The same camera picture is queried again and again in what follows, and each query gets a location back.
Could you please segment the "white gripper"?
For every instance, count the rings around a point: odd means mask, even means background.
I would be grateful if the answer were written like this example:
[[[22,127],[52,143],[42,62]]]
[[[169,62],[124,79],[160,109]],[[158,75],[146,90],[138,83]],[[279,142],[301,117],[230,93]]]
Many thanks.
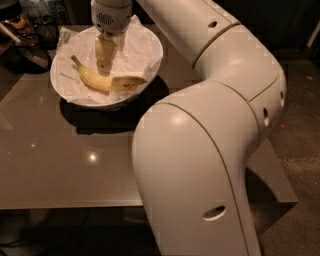
[[[100,72],[109,73],[116,52],[125,46],[126,33],[131,21],[132,0],[91,0],[91,19],[102,34],[95,39],[96,64]],[[117,35],[114,41],[103,34]]]

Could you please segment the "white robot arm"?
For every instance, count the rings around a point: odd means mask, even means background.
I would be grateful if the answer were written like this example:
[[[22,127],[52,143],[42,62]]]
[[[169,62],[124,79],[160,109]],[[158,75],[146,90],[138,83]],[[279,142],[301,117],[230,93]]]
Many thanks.
[[[245,185],[284,108],[279,62],[214,0],[137,0],[199,83],[154,104],[132,160],[162,256],[261,256]]]

